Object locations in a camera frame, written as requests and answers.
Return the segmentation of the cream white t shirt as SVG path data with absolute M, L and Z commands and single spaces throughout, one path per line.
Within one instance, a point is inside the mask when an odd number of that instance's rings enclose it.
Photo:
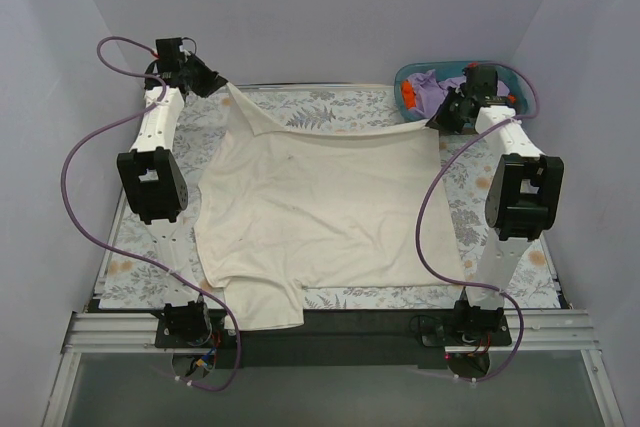
M 236 87 L 200 178 L 194 232 L 229 329 L 291 328 L 308 288 L 437 285 L 464 276 L 438 133 L 419 123 L 319 133 L 277 122 Z

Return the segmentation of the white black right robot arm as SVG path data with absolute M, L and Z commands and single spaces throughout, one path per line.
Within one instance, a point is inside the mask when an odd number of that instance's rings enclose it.
M 485 201 L 488 237 L 474 281 L 462 281 L 461 297 L 450 310 L 420 320 L 426 346 L 464 345 L 474 353 L 492 339 L 508 341 L 506 289 L 531 244 L 556 219 L 564 163 L 529 139 L 508 97 L 499 94 L 495 63 L 472 63 L 465 80 L 449 90 L 432 118 L 433 125 L 459 133 L 471 124 L 498 160 Z

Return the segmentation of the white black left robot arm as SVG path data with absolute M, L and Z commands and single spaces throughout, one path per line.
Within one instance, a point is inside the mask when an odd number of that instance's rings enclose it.
M 189 346 L 205 345 L 213 333 L 203 295 L 190 288 L 184 212 L 189 189 L 173 154 L 178 120 L 185 99 L 207 97 L 226 80 L 184 46 L 184 37 L 155 41 L 155 60 L 144 73 L 142 117 L 135 142 L 118 155 L 116 166 L 131 211 L 147 228 L 158 262 L 168 268 L 162 311 L 165 333 Z

